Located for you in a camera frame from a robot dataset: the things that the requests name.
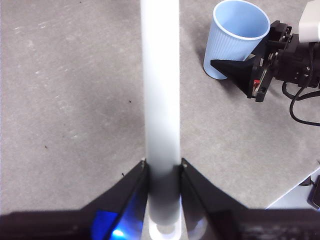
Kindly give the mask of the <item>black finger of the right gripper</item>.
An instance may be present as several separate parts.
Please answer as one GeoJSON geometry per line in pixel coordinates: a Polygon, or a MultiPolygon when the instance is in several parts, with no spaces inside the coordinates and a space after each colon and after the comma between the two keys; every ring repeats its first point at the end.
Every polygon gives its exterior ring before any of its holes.
{"type": "Polygon", "coordinates": [[[252,97],[254,59],[245,61],[213,59],[210,64],[228,79],[231,79],[248,98],[252,97]]]}

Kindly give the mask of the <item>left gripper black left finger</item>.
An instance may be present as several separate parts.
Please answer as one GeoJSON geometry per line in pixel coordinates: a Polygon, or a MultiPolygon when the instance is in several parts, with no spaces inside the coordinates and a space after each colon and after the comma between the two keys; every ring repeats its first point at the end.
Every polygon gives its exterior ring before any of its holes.
{"type": "Polygon", "coordinates": [[[109,190],[80,209],[16,211],[0,217],[2,240],[139,240],[149,190],[141,160],[109,190]]]}

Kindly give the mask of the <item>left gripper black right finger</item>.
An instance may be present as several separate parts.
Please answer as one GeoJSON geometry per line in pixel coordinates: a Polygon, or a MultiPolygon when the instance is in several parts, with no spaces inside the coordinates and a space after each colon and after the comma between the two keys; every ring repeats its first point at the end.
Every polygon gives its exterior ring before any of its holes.
{"type": "Polygon", "coordinates": [[[311,209],[249,209],[212,184],[185,158],[180,195],[190,240],[318,240],[320,213],[311,209]]]}

